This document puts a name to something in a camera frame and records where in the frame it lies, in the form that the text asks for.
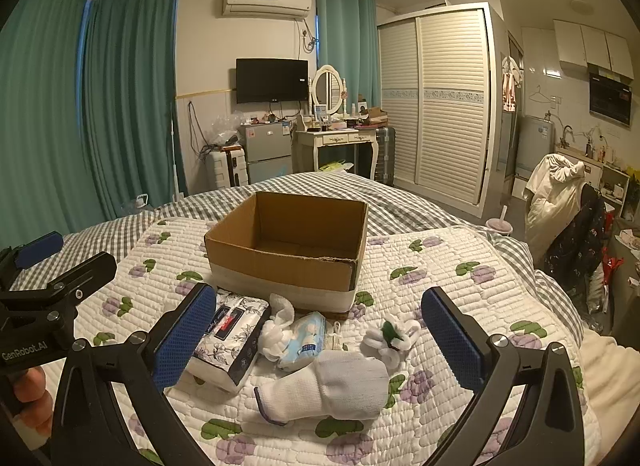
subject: white jacket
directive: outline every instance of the white jacket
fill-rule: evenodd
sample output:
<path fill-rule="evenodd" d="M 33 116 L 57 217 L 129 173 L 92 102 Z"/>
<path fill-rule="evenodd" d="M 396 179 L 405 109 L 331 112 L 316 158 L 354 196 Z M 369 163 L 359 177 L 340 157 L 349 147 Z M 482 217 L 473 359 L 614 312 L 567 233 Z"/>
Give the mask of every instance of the white jacket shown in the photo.
<path fill-rule="evenodd" d="M 580 211 L 584 164 L 552 153 L 545 155 L 531 174 L 523 192 L 530 208 L 525 218 L 525 240 L 539 264 L 555 238 Z"/>

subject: ceiling light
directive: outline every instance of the ceiling light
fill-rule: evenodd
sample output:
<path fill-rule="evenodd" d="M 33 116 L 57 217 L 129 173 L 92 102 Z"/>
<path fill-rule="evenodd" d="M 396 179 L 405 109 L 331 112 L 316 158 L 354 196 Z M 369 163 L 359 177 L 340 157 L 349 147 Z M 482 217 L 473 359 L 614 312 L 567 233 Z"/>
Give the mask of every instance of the ceiling light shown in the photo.
<path fill-rule="evenodd" d="M 544 68 L 542 70 L 545 73 L 545 76 L 549 76 L 550 78 L 557 78 L 559 80 L 562 79 L 560 72 L 558 70 L 551 70 L 550 68 Z"/>
<path fill-rule="evenodd" d="M 593 5 L 585 2 L 584 0 L 571 0 L 569 7 L 583 16 L 590 16 L 593 14 Z"/>

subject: blue plastic package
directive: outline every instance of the blue plastic package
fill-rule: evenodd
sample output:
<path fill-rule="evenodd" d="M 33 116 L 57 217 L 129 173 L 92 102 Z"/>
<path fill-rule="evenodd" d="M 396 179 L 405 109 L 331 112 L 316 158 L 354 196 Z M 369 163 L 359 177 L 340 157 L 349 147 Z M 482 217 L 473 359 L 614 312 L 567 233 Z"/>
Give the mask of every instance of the blue plastic package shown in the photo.
<path fill-rule="evenodd" d="M 287 372 L 295 372 L 316 359 L 324 343 L 324 325 L 324 316 L 319 312 L 312 312 L 293 322 L 293 336 L 278 361 L 278 367 Z"/>

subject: wardrobe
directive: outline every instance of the wardrobe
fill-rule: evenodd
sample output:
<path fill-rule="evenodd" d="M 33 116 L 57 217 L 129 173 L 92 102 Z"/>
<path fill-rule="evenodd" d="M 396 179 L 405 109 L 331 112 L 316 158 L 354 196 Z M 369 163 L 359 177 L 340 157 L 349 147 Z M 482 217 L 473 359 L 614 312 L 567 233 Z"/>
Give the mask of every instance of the wardrobe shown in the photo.
<path fill-rule="evenodd" d="M 396 187 L 476 217 L 499 212 L 502 59 L 508 34 L 486 2 L 378 26 L 382 108 L 396 129 Z"/>

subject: black monitor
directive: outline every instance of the black monitor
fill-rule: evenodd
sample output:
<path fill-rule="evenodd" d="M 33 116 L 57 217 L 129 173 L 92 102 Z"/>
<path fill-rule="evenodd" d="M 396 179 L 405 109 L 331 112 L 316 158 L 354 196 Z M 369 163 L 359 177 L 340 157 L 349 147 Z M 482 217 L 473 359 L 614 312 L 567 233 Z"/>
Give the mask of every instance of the black monitor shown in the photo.
<path fill-rule="evenodd" d="M 236 60 L 236 102 L 306 100 L 308 62 L 272 58 Z"/>

